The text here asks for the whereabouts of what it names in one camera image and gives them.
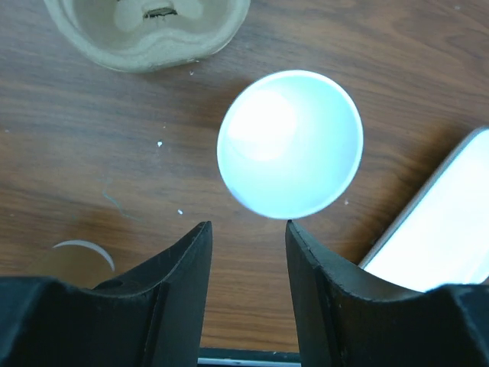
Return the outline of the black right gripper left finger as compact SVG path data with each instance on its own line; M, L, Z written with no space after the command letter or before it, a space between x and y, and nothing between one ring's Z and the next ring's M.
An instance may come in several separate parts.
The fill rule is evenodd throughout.
M95 289L149 296L143 366L196 366L212 261L212 224L201 222L179 241Z

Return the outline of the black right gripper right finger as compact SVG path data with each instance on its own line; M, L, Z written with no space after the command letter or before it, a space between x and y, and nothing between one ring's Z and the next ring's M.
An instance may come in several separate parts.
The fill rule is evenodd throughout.
M287 268L301 365L343 366L341 321L375 303L390 304L420 292L385 281L338 255L301 225L287 221Z

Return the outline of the brown paper coffee cup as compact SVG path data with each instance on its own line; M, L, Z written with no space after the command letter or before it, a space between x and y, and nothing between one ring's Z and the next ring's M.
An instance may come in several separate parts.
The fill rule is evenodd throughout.
M300 219L345 192L363 147L358 108L337 82L284 70L253 82L229 106L216 157L242 206L270 219Z

